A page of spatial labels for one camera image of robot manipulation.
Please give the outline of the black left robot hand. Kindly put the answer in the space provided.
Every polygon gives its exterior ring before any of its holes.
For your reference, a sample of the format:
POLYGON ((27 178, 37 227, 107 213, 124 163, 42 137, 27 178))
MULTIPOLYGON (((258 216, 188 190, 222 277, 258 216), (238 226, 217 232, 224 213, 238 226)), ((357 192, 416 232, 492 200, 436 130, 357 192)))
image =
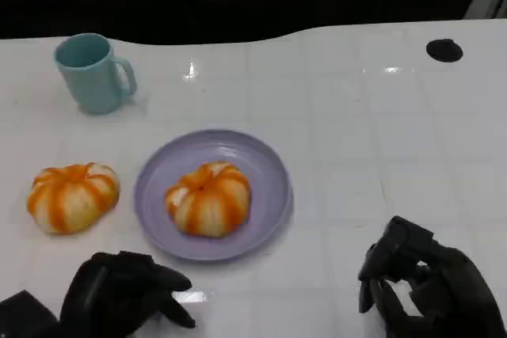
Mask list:
POLYGON ((77 270, 59 316, 63 337, 127 337, 160 313, 186 329, 196 321, 173 297, 191 281, 149 255, 95 253, 77 270))

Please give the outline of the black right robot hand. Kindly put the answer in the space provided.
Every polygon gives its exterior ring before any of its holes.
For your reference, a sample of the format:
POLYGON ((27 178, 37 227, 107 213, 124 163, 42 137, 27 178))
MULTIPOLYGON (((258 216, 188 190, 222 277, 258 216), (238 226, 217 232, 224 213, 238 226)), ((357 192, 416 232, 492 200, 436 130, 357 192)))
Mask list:
POLYGON ((493 293, 475 263, 400 216, 360 269, 359 311, 376 308, 388 337, 504 337, 493 293))

